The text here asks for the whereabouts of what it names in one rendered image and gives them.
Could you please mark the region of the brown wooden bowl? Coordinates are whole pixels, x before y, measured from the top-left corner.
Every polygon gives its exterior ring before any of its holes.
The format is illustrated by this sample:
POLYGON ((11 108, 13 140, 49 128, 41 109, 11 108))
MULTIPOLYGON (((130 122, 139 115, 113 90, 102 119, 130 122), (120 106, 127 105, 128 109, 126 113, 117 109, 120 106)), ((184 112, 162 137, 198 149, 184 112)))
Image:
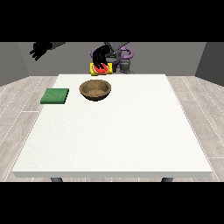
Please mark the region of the brown wooden bowl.
POLYGON ((87 100, 98 102, 109 95, 111 85, 105 80, 87 80, 80 85, 79 90, 87 100))

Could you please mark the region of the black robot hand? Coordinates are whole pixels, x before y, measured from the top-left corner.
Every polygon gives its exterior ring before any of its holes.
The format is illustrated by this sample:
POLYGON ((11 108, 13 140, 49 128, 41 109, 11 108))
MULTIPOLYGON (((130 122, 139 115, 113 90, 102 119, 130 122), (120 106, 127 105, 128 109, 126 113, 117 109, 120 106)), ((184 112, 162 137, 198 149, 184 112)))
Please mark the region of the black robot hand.
POLYGON ((110 52, 110 47, 108 45, 102 45, 93 52, 93 63, 100 69, 104 65, 107 65, 106 55, 110 52))
POLYGON ((30 55, 38 61, 52 47, 53 44, 50 42, 35 42, 33 49, 30 51, 30 55))

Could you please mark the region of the yellow cup with melon print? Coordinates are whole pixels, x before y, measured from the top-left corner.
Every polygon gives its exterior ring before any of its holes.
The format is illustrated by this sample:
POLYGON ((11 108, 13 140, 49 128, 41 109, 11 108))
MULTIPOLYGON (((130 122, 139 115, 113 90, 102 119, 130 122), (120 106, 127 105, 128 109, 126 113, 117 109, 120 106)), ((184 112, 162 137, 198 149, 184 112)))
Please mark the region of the yellow cup with melon print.
POLYGON ((106 75, 106 74, 112 74, 112 64, 108 63, 107 65, 101 64, 101 67, 97 68, 93 63, 90 64, 90 73, 92 76, 96 75, 106 75))

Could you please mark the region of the green square pad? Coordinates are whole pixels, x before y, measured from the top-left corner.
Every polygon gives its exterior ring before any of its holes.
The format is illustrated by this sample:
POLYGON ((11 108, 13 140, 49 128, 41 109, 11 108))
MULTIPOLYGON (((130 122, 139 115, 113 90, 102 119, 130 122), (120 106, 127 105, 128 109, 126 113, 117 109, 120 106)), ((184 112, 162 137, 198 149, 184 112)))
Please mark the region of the green square pad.
POLYGON ((41 100, 41 104, 64 104, 69 93, 68 88, 48 88, 41 100))

